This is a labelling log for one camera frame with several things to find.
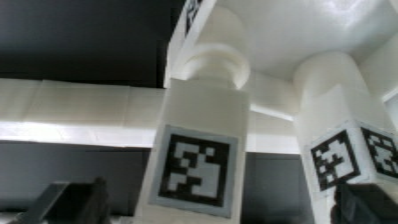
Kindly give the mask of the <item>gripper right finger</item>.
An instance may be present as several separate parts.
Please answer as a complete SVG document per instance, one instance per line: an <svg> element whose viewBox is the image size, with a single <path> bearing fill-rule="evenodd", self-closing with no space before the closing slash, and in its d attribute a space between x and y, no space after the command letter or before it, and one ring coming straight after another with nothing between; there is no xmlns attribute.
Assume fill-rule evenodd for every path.
<svg viewBox="0 0 398 224"><path fill-rule="evenodd" d="M375 184L342 184L331 224L398 224L398 203Z"/></svg>

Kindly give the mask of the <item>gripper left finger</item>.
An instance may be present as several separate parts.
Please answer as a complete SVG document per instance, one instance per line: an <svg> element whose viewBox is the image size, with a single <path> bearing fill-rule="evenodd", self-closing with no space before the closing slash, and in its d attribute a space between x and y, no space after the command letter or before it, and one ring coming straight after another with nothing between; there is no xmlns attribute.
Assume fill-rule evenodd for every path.
<svg viewBox="0 0 398 224"><path fill-rule="evenodd" d="M111 224L107 181L54 182L8 224Z"/></svg>

